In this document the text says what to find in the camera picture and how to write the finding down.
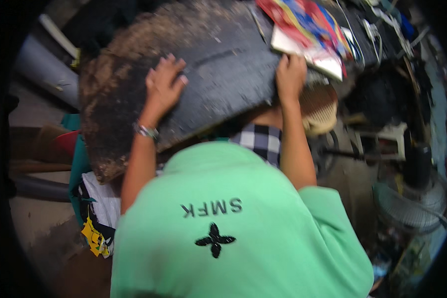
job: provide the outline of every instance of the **green t-shirt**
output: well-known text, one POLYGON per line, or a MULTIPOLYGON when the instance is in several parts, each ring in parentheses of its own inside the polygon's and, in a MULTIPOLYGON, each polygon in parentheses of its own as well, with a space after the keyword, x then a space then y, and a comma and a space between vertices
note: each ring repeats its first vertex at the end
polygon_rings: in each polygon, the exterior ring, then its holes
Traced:
POLYGON ((365 298, 373 284, 336 190, 296 191, 227 142, 175 155, 114 242, 111 297, 365 298))

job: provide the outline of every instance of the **bracelet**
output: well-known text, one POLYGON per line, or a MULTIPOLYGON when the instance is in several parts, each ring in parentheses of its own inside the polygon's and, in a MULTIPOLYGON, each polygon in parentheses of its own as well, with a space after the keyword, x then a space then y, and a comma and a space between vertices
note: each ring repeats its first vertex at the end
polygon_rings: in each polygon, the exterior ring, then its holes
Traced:
POLYGON ((134 132, 137 134, 140 134, 142 136, 150 137, 154 140, 157 140, 157 137, 159 136, 159 132, 155 128, 146 128, 143 125, 139 124, 139 120, 137 120, 134 125, 134 132))

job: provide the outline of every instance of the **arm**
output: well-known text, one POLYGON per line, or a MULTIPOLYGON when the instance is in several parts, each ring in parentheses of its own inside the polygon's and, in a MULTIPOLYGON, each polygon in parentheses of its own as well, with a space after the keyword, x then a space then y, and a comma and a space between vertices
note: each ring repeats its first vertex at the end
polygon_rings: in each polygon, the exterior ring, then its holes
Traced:
POLYGON ((313 158, 304 134, 299 95, 306 80, 306 61, 303 57, 283 55, 276 71, 278 96, 283 112, 283 140, 280 168, 299 190, 316 185, 313 158))
MULTIPOLYGON (((176 75, 185 67, 185 62, 169 54, 161 58, 156 70, 150 69, 146 77, 147 97, 139 118, 145 128, 156 128, 161 118, 178 101, 187 84, 185 76, 176 75)), ((150 137, 136 134, 132 142, 128 168, 124 175, 121 190, 121 214, 124 214, 136 200, 140 190, 156 175, 156 147, 150 137)))

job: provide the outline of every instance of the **gray pipe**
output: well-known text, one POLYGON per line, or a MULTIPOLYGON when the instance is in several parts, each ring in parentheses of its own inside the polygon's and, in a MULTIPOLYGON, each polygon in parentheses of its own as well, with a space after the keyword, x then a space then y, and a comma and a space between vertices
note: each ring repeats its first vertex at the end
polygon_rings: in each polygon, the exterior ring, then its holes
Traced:
POLYGON ((68 184, 21 175, 12 177, 17 193, 38 200, 69 203, 68 184))
POLYGON ((31 35, 21 47, 15 70, 79 110, 78 75, 31 35))

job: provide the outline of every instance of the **black embroidered logo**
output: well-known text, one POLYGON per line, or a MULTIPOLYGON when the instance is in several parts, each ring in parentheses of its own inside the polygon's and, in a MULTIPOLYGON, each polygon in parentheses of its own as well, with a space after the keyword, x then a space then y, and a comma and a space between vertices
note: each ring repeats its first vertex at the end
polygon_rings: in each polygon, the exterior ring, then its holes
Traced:
POLYGON ((228 244, 236 240, 235 237, 232 236, 220 236, 219 228, 214 223, 210 224, 209 236, 210 237, 204 237, 197 240, 195 244, 198 246, 207 246, 210 244, 210 251, 212 252, 214 258, 218 258, 220 255, 220 251, 222 249, 220 244, 228 244))

